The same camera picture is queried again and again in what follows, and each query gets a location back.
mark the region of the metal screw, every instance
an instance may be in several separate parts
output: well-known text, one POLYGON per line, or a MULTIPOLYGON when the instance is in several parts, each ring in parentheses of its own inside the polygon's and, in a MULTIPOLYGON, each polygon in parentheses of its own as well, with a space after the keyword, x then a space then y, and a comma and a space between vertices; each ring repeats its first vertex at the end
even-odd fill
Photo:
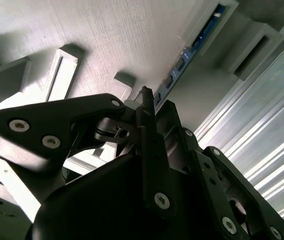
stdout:
POLYGON ((61 141, 57 137, 50 135, 43 137, 42 143, 50 149, 56 149, 61 145, 61 141))
POLYGON ((215 155, 217 155, 217 156, 220 156, 220 155, 221 155, 220 152, 219 152, 217 149, 213 149, 213 153, 214 153, 215 155))
POLYGON ((10 122, 10 129, 22 133, 30 129, 30 125, 24 120, 16 119, 10 122))
POLYGON ((188 136, 190 137, 193 136, 193 133, 189 129, 185 130, 185 132, 188 136))
POLYGON ((225 229, 232 235, 236 234, 237 230, 236 230, 236 226, 233 223, 233 221, 231 219, 229 219, 228 217, 224 216, 222 218, 222 223, 223 226, 225 227, 225 229))
POLYGON ((276 239, 278 239, 278 240, 282 239, 281 234, 278 232, 278 230, 275 227, 271 226, 270 230, 273 233, 273 235, 276 237, 276 239))
POLYGON ((117 107, 120 105, 120 103, 118 101, 116 101, 116 100, 112 100, 112 104, 114 104, 117 107))
POLYGON ((154 196, 155 203, 161 208, 161 209, 168 209, 170 207, 170 200, 167 198, 167 196, 161 192, 158 192, 154 196))

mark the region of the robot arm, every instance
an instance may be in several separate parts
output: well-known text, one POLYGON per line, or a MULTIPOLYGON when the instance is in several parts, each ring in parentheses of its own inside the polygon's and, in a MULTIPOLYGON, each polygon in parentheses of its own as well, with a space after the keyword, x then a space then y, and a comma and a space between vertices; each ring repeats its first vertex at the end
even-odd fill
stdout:
POLYGON ((46 239, 284 239, 284 220, 215 147, 202 150, 152 91, 0 110, 0 186, 46 239), (116 159, 65 185, 66 158, 105 142, 116 159))

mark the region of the white panel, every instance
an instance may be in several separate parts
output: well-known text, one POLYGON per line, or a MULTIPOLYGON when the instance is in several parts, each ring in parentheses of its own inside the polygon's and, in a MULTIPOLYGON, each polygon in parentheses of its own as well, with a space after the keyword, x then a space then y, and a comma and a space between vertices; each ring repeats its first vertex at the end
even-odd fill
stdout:
POLYGON ((284 217, 284 42, 278 51, 273 63, 230 92, 195 134, 201 147, 221 149, 284 217))

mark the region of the white wall mount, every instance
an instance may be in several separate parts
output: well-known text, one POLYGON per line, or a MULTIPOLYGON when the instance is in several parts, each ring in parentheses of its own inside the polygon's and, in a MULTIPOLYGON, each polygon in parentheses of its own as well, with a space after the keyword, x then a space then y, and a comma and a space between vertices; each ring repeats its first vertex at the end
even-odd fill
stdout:
POLYGON ((250 21, 223 60, 222 67, 245 80, 281 41, 282 35, 268 24, 250 21))

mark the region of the black cable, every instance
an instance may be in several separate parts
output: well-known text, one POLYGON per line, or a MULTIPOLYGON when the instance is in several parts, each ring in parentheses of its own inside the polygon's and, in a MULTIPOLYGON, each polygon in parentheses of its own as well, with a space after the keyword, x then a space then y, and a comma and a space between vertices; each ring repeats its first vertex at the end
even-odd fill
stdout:
POLYGON ((250 231, 250 227, 248 226, 248 222, 245 222, 245 226, 246 226, 246 230, 247 230, 247 234, 251 237, 251 231, 250 231))

